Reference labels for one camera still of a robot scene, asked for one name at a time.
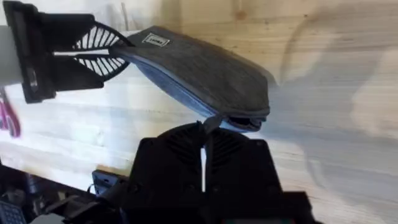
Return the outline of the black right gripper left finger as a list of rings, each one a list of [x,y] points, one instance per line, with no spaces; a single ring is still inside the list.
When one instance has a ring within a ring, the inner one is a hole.
[[[196,122],[143,138],[129,176],[130,193],[205,193],[201,160],[205,136],[203,123]]]

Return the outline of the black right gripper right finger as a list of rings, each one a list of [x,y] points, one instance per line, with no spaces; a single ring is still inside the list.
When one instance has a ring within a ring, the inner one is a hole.
[[[206,188],[221,194],[282,192],[268,143],[219,128],[212,132],[208,149]]]

